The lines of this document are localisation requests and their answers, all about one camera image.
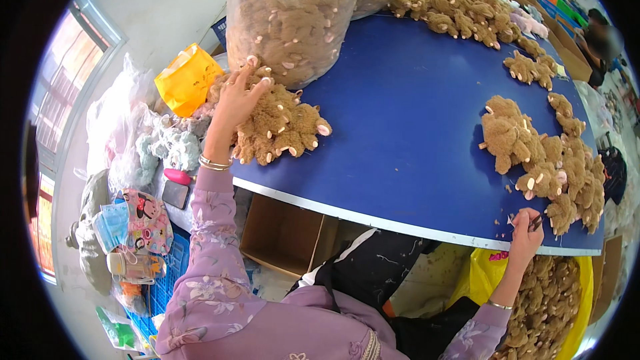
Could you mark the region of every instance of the smartphone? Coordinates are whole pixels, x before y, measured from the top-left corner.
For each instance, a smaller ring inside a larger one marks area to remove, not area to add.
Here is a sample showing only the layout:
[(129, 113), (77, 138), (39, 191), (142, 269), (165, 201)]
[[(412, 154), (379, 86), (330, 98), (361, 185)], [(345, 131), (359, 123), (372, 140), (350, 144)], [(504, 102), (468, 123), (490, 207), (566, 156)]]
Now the smartphone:
[(165, 203), (171, 204), (174, 207), (178, 207), (180, 210), (184, 210), (189, 198), (189, 187), (187, 185), (180, 185), (173, 181), (167, 181), (164, 184), (164, 191), (162, 192), (162, 200)]

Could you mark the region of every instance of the window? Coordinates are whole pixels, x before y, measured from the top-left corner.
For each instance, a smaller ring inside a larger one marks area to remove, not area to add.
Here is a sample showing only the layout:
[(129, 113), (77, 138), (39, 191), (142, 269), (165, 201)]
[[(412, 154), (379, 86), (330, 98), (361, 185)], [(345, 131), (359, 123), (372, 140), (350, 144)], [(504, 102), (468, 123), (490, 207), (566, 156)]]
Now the window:
[(36, 125), (40, 195), (38, 217), (31, 221), (29, 232), (36, 260), (48, 281), (55, 282), (55, 248), (51, 244), (55, 236), (55, 180), (66, 157), (69, 131), (93, 91), (96, 76), (123, 42), (94, 0), (73, 0), (43, 52), (33, 82), (28, 118)]

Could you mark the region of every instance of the yellow plastic bag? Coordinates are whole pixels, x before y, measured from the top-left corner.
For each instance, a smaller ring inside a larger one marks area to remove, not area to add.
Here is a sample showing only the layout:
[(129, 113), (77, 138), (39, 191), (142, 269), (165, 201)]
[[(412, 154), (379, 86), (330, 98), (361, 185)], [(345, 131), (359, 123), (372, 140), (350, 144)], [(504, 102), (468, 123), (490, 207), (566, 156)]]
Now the yellow plastic bag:
[(167, 106), (180, 117), (189, 117), (204, 103), (207, 90), (222, 68), (197, 44), (190, 45), (154, 80)]
[[(447, 308), (451, 307), (462, 296), (467, 296), (478, 305), (484, 304), (498, 285), (507, 267), (507, 252), (489, 249), (475, 249), (465, 262), (458, 285), (456, 286)], [(580, 284), (582, 295), (580, 308), (573, 328), (564, 340), (560, 353), (555, 360), (570, 360), (578, 351), (582, 336), (587, 329), (591, 304), (593, 301), (593, 266), (591, 257), (574, 257), (580, 267)]]

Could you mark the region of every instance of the white wall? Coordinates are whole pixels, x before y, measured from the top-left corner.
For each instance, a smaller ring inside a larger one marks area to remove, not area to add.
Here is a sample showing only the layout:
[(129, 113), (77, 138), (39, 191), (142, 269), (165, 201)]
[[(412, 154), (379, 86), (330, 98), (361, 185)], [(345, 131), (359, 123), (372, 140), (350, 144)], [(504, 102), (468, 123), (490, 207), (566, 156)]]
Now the white wall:
[[(203, 40), (201, 46), (212, 50), (218, 41), (207, 34), (226, 0), (96, 0), (103, 12), (128, 38), (123, 49), (114, 56), (92, 93), (91, 103), (101, 97), (122, 70), (125, 52), (133, 61), (155, 72), (162, 70), (182, 49)], [(126, 359), (124, 352), (112, 348), (95, 314), (95, 306), (124, 314), (110, 297), (94, 291), (80, 270), (79, 255), (64, 243), (68, 228), (77, 220), (84, 181), (73, 173), (86, 167), (88, 145), (86, 111), (77, 121), (65, 164), (58, 172), (53, 234), (57, 287), (49, 287), (52, 301), (75, 338), (76, 344), (91, 359)]]

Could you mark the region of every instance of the scissors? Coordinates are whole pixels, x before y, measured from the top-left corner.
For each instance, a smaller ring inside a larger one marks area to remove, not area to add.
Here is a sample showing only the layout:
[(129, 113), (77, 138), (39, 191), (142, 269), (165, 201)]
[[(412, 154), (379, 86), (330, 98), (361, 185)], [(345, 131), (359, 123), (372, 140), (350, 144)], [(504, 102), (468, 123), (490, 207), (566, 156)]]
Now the scissors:
[(536, 218), (529, 221), (529, 232), (534, 232), (542, 225), (542, 213), (538, 214)]

